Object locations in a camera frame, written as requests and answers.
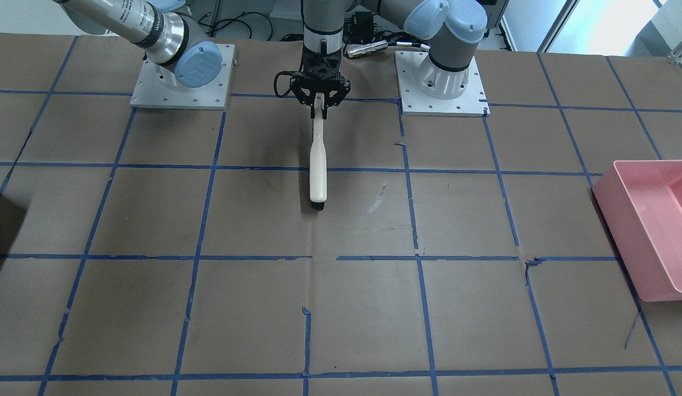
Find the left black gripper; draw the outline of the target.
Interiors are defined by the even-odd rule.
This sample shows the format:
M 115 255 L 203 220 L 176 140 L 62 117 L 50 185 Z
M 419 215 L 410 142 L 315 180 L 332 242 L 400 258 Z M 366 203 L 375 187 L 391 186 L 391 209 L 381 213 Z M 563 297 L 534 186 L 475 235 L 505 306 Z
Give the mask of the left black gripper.
M 303 48 L 302 70 L 291 76 L 290 90 L 299 103 L 309 107 L 311 119 L 316 117 L 316 94 L 323 94 L 321 111 L 323 120 L 326 120 L 328 109 L 339 105 L 350 93 L 351 81 L 339 72 L 342 60 L 343 53 L 340 49 L 333 53 L 321 54 Z

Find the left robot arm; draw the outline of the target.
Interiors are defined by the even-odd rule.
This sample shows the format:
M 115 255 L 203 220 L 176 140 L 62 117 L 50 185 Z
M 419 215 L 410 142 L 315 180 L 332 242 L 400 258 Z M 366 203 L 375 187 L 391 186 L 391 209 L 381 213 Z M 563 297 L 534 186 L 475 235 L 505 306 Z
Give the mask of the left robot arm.
M 346 50 L 344 13 L 356 1 L 302 1 L 303 48 L 299 70 L 287 71 L 288 92 L 312 116 L 325 116 L 350 93 L 342 60 L 381 52 L 384 43 Z M 421 40 L 418 52 L 395 55 L 402 111 L 417 116 L 487 117 L 490 108 L 475 52 L 487 27 L 477 1 L 363 1 L 361 5 Z

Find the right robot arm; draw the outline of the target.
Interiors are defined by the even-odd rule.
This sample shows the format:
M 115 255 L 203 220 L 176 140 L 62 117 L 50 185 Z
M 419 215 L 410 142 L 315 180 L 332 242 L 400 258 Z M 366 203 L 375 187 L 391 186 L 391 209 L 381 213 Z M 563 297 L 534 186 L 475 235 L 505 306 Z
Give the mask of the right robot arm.
M 145 51 L 147 59 L 169 70 L 185 87 L 211 83 L 223 56 L 186 1 L 57 1 L 83 32 L 110 31 Z

